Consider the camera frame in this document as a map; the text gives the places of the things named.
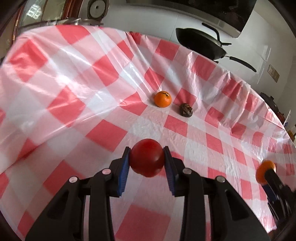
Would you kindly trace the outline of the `red tomato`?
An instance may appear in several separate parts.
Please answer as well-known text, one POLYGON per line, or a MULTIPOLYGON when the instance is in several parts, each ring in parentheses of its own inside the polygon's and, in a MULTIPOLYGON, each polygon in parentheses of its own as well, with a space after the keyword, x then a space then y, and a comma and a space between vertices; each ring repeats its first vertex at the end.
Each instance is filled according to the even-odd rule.
POLYGON ((147 178, 156 176, 165 164, 161 145, 150 138, 137 142, 130 151, 129 165, 135 173, 147 178))

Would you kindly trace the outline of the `orange tangerine with stem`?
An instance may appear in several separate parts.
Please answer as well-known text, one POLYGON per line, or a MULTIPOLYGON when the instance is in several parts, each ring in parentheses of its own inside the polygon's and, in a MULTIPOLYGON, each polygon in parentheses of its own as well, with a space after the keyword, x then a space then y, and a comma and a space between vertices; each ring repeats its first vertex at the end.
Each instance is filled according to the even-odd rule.
POLYGON ((154 104, 159 108, 166 108, 171 104, 171 95, 167 91, 160 91, 154 96, 154 104))

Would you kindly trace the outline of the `small dark fruit behind tomatoes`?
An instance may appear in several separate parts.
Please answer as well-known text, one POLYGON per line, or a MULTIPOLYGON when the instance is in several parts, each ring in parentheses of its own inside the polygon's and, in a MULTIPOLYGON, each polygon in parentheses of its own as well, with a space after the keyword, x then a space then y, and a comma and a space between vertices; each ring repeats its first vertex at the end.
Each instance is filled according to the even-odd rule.
POLYGON ((180 115, 190 118, 193 115, 193 109, 188 103, 182 103, 179 107, 180 115))

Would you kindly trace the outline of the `red white checkered tablecloth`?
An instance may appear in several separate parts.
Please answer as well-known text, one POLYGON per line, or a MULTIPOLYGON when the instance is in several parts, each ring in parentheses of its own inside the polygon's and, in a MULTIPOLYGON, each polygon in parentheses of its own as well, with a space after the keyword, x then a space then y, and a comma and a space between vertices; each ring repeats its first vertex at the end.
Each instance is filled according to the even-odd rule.
POLYGON ((267 231, 275 224, 257 167, 273 161, 295 188, 295 147, 278 118, 207 58, 113 28, 61 25, 18 37, 1 65, 1 212, 17 237, 71 176, 93 176, 146 138, 201 176, 224 176, 267 231), (170 106, 154 104, 160 91, 170 106))

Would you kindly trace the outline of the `black wok pan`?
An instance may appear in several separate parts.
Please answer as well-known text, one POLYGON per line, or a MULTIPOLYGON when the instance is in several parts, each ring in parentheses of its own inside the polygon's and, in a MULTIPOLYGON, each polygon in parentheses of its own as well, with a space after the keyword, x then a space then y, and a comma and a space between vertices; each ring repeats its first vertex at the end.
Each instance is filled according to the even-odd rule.
POLYGON ((257 72, 256 69, 249 63, 239 58, 228 56, 227 52, 223 49, 223 46, 229 46, 231 43, 221 42, 220 34, 214 27, 206 23, 202 23, 202 25, 214 31, 217 37, 214 38, 211 35, 194 28, 176 28, 178 42, 182 46, 195 51, 216 63, 219 63, 217 61, 218 59, 226 57, 251 69, 253 72, 257 72))

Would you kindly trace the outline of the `black range hood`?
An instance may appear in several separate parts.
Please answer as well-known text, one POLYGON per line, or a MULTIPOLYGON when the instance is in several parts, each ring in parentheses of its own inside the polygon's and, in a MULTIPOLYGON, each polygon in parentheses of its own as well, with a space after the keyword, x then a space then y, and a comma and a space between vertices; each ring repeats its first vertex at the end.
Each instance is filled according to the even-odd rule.
POLYGON ((149 6, 170 9, 204 21, 233 38, 243 31, 256 1, 248 0, 200 0, 200 1, 127 1, 135 6, 149 6))

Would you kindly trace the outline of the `steel pot on counter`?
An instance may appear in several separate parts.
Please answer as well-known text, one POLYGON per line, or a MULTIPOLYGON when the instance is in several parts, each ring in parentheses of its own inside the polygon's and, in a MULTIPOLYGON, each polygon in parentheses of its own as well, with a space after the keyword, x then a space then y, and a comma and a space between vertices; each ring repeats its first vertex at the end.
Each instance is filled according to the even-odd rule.
POLYGON ((29 29, 29 28, 38 28, 38 27, 56 26, 56 25, 102 26, 103 23, 93 19, 69 18, 69 19, 63 19, 63 20, 50 20, 50 21, 42 21, 39 23, 33 23, 26 26, 21 26, 20 29, 29 29))

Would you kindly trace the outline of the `wall power outlet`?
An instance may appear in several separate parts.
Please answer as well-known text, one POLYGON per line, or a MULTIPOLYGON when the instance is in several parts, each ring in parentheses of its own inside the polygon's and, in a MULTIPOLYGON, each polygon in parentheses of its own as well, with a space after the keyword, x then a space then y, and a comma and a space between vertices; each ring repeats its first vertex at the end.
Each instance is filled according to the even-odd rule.
POLYGON ((278 82, 279 80, 279 73, 275 70, 275 68, 272 65, 269 65, 267 72, 269 73, 269 75, 273 78, 273 80, 275 82, 278 82))

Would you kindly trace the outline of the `round wall clock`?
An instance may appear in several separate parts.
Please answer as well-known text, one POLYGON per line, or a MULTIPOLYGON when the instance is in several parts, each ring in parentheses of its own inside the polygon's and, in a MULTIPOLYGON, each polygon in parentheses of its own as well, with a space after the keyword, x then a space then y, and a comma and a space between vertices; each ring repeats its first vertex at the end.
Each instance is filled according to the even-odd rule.
POLYGON ((108 0, 90 0, 87 5, 87 17, 93 20, 102 20, 108 12, 108 0))

